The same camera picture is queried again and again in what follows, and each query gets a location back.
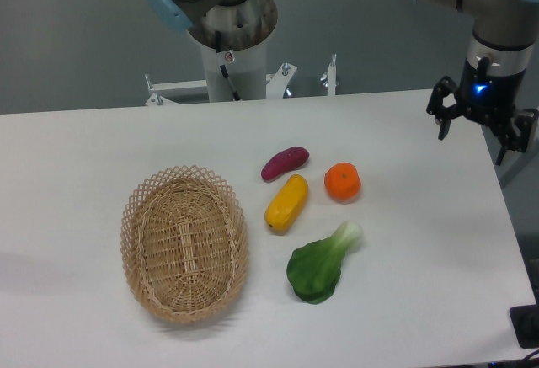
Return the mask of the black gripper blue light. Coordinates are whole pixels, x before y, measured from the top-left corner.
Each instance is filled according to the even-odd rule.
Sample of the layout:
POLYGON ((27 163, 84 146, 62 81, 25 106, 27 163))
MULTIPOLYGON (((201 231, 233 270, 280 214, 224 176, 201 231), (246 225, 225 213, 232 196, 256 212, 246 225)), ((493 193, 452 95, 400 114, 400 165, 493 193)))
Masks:
POLYGON ((512 75, 494 76, 489 69, 480 70, 465 61, 459 87, 444 76, 433 87, 426 112, 433 115, 439 126, 438 139, 444 140, 451 122, 464 116, 487 125, 498 139, 500 149, 495 165, 501 165, 508 152, 526 153, 538 127, 537 109, 516 109, 515 99, 526 71, 512 75), (444 105, 452 96, 455 103, 444 105))

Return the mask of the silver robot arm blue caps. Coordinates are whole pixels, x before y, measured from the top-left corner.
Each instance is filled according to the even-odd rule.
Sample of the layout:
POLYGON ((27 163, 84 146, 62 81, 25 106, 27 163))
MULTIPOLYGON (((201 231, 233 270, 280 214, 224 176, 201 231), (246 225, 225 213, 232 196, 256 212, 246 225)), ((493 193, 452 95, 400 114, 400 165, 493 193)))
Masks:
MULTIPOLYGON (((273 0, 147 0, 170 29, 200 44, 212 101, 261 99, 265 64, 238 67, 243 54, 273 33, 273 0)), ((535 137, 536 109, 518 109, 516 95, 538 38, 538 0, 423 0, 472 16, 472 39, 462 77, 443 77, 433 88, 427 112, 440 127, 464 117, 491 130, 501 152, 526 152, 535 137)))

